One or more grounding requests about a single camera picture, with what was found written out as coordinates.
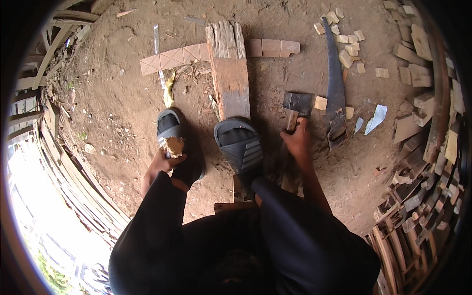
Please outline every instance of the right hand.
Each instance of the right hand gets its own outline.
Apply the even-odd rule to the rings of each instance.
[[[311,153],[310,153],[310,133],[308,132],[306,126],[308,120],[305,118],[298,118],[298,125],[295,127],[295,132],[290,135],[285,130],[280,132],[280,137],[287,145],[288,151],[293,155],[295,160],[298,163],[303,163],[309,161],[311,163]]]

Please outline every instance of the axe head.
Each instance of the axe head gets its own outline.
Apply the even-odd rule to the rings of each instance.
[[[286,92],[283,107],[300,113],[300,117],[309,118],[312,114],[314,94]]]

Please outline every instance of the black pants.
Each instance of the black pants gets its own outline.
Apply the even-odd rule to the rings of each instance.
[[[159,172],[113,248],[114,294],[372,292],[380,262],[364,240],[262,177],[252,189],[260,209],[182,226],[186,194]]]

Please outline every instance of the dirt floor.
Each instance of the dirt floor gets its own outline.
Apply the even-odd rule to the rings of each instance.
[[[117,18],[119,12],[138,10]],[[243,26],[245,38],[282,39],[300,42],[300,53],[289,58],[249,58],[249,95],[253,123],[262,135],[265,169],[274,169],[286,113],[282,108],[285,91],[326,96],[328,59],[325,35],[317,35],[313,24],[320,16],[340,8],[341,34],[362,30],[359,56],[365,74],[355,63],[345,83],[346,104],[355,108],[347,121],[350,140],[329,152],[322,112],[314,109],[310,121],[316,173],[334,215],[351,231],[364,235],[374,225],[372,213],[382,202],[388,180],[393,175],[401,147],[393,144],[394,120],[399,106],[413,97],[411,87],[400,82],[393,45],[401,41],[398,26],[388,21],[380,0],[229,0],[180,1],[117,0],[93,25],[86,41],[67,70],[68,84],[62,99],[74,110],[72,122],[64,126],[79,152],[95,169],[100,184],[117,205],[133,216],[141,202],[143,175],[158,149],[156,117],[164,107],[159,75],[142,76],[140,59],[154,54],[153,26],[159,24],[160,51],[206,41],[205,26],[184,21],[184,16],[210,22],[235,20]],[[341,50],[344,44],[338,44]],[[193,65],[193,70],[210,68],[209,63]],[[389,78],[375,76],[375,68],[389,70]],[[184,222],[214,214],[215,202],[232,202],[233,172],[213,139],[217,118],[208,94],[213,93],[211,74],[193,76],[192,68],[174,82],[175,105],[200,130],[207,162],[207,175],[188,193]],[[164,71],[170,77],[171,71]],[[72,101],[72,90],[76,97]],[[364,135],[366,123],[377,104],[388,107],[383,123]],[[354,133],[355,122],[365,123]],[[84,152],[92,144],[95,154]],[[378,178],[376,168],[386,168]]]

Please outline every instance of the axe handle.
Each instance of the axe handle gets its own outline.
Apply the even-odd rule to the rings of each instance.
[[[287,116],[286,121],[286,131],[288,134],[293,134],[295,132],[296,127],[296,120],[298,119],[298,112],[294,110],[290,110]],[[288,171],[288,159],[291,157],[287,145],[285,142],[282,141],[282,146],[280,147],[280,155],[282,159],[282,189],[296,194],[298,191],[298,187],[296,187],[295,179],[293,177],[293,173],[289,173]]]

